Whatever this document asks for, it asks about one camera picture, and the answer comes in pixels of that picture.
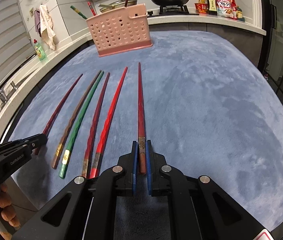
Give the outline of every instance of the green bottle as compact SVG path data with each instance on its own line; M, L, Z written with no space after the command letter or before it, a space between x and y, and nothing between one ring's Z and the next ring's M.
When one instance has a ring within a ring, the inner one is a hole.
M35 47L35 51L40 59L40 61L42 61L43 59L46 58L46 53L43 49L43 47L41 46L41 44L37 41L37 40L34 40L34 47Z

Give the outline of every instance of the gas burner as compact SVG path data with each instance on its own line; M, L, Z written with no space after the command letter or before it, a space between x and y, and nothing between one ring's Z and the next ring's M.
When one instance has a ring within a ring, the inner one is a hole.
M159 15L174 15L174 14L189 14L188 8L186 5L182 6L170 6L159 8Z
M156 17L162 15L198 15L198 13L190 13L186 5L182 6L160 6L159 14L153 15L153 11L148 11L148 17Z

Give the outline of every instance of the white countertop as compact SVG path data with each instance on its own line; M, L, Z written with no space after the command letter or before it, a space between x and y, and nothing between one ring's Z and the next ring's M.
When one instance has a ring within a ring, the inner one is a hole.
M259 33L261 35L266 35L266 31L254 27L249 23L244 23L241 21L236 21L228 18L211 16L206 14L200 15L169 15L169 16L155 16L149 17L148 23L149 25L154 24L163 24L163 23L209 23L209 24L219 24L226 25L231 27L240 28L243 30ZM16 73L7 84L11 81L14 81L16 84L26 77L30 72L34 71L25 81L24 83L17 89L17 91L13 94L13 96L9 99L9 101L4 106L3 110L0 112L0 138L5 131L10 119L29 94L29 92L36 86L36 84L53 68L55 67L64 57L78 48L80 45L85 43L86 41L92 40L92 36L88 30L88 28L73 34L71 37L66 38L57 44L56 51L46 51L47 61L40 62L36 57L30 60L27 64L25 64L19 71ZM8 89L9 85L5 85L5 90L7 93L10 89Z
M209 14L199 14L199 15L168 15L168 16L154 16L148 18L148 24L161 24L161 23L211 23L226 25L235 28L240 28L243 30L251 31L254 33L259 33L261 35L266 35L266 31L255 27L254 25L238 20L233 20L225 17L218 17Z

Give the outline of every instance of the fluffy carpet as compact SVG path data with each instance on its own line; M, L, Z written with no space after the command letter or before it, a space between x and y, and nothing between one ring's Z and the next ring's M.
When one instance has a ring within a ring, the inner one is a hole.
M13 178L42 207L75 176L106 73L111 73L95 148L125 66L128 72L109 132L102 170L137 139L137 73L141 62L146 137L185 175L210 176L268 230L283 221L283 106L254 65L221 37L199 31L151 33L154 46L99 58L91 46L66 63L37 94L11 139L41 133L61 98L83 73L49 133L46 148ZM50 167L73 110L97 71L105 74L84 117L65 179ZM115 239L169 239L166 197L119 198Z

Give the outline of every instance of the finger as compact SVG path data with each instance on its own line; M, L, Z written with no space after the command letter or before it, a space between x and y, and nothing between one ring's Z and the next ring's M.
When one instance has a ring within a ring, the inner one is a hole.
M16 216L16 212L13 206L8 206L2 210L1 215L3 220L10 221Z
M0 184L0 190L1 190L2 192L7 192L7 185L6 185L5 183Z
M11 204L12 204L11 197L7 193L1 192L0 193L0 208L7 207Z
M17 218L17 216L15 216L14 218L12 218L11 221L8 222L12 227L19 227L21 225L21 223L19 222L19 219Z
M5 240L11 240L12 235L8 232L0 232L0 235L5 239Z

